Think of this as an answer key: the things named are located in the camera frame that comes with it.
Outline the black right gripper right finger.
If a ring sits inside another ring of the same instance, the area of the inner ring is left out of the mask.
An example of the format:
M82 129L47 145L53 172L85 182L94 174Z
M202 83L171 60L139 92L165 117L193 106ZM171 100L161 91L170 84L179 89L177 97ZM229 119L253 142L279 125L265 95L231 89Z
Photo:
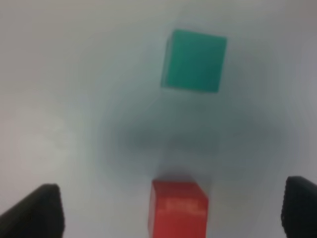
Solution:
M288 177L281 210L288 238L317 237L317 185L301 176Z

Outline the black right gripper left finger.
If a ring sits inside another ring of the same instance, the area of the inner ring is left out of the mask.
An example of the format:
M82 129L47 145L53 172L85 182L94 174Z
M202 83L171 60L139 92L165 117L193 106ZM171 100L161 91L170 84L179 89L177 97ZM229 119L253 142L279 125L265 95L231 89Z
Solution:
M61 238L65 217L60 188L43 184L0 215L2 238Z

